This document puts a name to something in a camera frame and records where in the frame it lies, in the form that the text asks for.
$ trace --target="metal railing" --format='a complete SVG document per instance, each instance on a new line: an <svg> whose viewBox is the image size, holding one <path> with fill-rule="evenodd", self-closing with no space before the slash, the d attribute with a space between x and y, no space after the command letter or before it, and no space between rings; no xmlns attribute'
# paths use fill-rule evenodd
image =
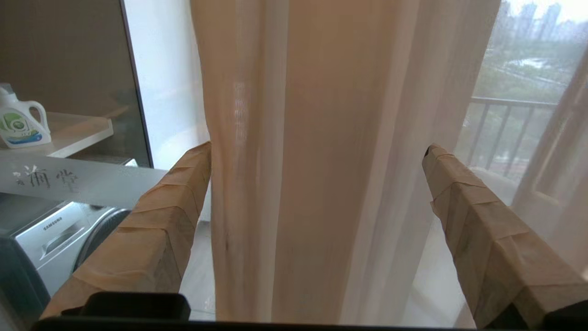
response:
<svg viewBox="0 0 588 331"><path fill-rule="evenodd" d="M523 141L523 137L525 132L527 131L527 127L529 126L529 122L531 122L531 119L533 117L533 113L535 112L535 109L548 109L548 110L555 110L555 108L557 107L557 104L549 104L546 102L531 102L531 101L518 101L518 100L504 100L504 99L494 99L494 98L477 98L477 97L472 97L471 104L483 104L484 106L484 110L482 112L482 117L480 118L480 123L478 123L477 128L475 130L475 136L474 136L474 140L472 142L472 147L467 155L467 165L471 165L472 163L472 158L474 156L474 152L476 151L476 147L478 145L478 141L480 140L480 134L482 133L482 129L484 127L484 123L486 121L486 116L488 115L488 112L490 111L492 106L501 106L504 107L506 106L506 111L504 114L504 117L502 118L502 122L500 123L500 128L498 129L498 134L496 134L496 138L494 139L494 142L492 144L492 149L490 150L490 155L488 157L488 159L486 160L486 165L485 168L487 170L490 169L490 166L492 165L492 162L494 161L494 156L496 154L496 150L498 149L498 145L500 143L500 139L502 138L502 134L504 133L505 130L505 126L506 123L509 120L510 117L510 113L513 110L513 107L517 107L517 108L522 108L523 110L528 110L527 113L527 117L524 119L523 122L523 127L520 130L520 133L517 137L517 140L514 143L514 147L512 149L512 152L509 155L506 167L504 169L504 176L507 176L510 172L510 169L512 168L513 162L515 160L515 157L519 151L519 147L521 145L521 142Z"/></svg>

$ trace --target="washing machine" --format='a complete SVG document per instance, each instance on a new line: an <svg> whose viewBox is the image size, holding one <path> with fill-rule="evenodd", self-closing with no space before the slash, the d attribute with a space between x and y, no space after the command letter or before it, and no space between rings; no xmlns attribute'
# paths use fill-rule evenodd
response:
<svg viewBox="0 0 588 331"><path fill-rule="evenodd" d="M136 166L133 159L116 163ZM26 322L39 317L49 298L130 211L0 194L0 213L0 299Z"/></svg>

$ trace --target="wooden shelf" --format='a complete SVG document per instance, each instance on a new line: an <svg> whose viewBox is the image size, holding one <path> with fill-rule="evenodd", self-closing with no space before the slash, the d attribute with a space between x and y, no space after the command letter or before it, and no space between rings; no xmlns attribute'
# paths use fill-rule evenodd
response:
<svg viewBox="0 0 588 331"><path fill-rule="evenodd" d="M51 130L49 144L8 148L0 140L0 150L11 153L34 153L51 157L68 157L94 145L114 134L112 122L108 118L47 112L47 122Z"/></svg>

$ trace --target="sheer curtain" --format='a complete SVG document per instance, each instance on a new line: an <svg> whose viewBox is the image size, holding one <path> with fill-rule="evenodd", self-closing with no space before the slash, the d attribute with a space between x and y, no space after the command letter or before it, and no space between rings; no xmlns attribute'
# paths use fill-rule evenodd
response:
<svg viewBox="0 0 588 331"><path fill-rule="evenodd" d="M499 5L192 2L218 320L402 322Z"/></svg>

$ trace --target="laundry detergent bottle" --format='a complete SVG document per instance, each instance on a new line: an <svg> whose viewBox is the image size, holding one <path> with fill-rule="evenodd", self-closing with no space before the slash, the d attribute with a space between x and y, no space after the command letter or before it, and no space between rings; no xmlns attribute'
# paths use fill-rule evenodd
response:
<svg viewBox="0 0 588 331"><path fill-rule="evenodd" d="M30 109L39 111L39 123ZM0 135L10 148L42 145L51 142L47 114L36 101L18 101L10 84L0 83Z"/></svg>

